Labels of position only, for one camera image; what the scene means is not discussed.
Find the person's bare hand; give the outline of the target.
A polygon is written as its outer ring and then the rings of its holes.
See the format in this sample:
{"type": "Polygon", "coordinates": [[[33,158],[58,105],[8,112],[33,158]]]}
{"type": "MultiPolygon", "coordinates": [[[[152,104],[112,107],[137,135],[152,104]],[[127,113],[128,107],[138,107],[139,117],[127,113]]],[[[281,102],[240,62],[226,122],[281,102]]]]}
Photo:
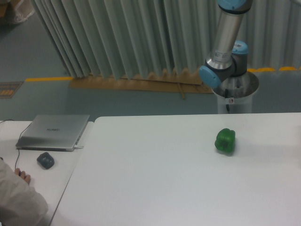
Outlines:
{"type": "MultiPolygon", "coordinates": [[[[19,168],[16,168],[15,169],[15,174],[17,176],[19,176],[19,173],[21,172],[22,170],[20,170],[19,168]]],[[[31,176],[27,173],[25,173],[25,175],[22,175],[22,176],[19,176],[22,180],[24,180],[28,185],[30,184],[30,181],[31,181],[31,176]]]]}

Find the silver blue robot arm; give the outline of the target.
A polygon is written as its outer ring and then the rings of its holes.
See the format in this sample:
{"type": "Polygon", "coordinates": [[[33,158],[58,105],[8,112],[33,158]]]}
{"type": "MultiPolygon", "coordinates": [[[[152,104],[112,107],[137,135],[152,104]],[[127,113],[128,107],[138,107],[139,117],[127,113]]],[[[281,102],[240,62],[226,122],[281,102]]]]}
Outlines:
{"type": "Polygon", "coordinates": [[[218,87],[235,72],[232,50],[243,15],[252,6],[251,0],[219,0],[221,10],[217,33],[205,64],[199,69],[201,80],[211,88],[218,87]]]}

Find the white sleeved forearm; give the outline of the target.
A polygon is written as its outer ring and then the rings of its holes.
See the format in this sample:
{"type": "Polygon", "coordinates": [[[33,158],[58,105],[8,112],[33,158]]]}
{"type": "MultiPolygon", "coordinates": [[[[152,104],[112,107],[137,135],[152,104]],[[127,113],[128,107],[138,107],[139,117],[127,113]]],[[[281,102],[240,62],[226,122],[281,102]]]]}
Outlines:
{"type": "Polygon", "coordinates": [[[36,226],[48,212],[45,198],[0,159],[0,223],[36,226]]]}

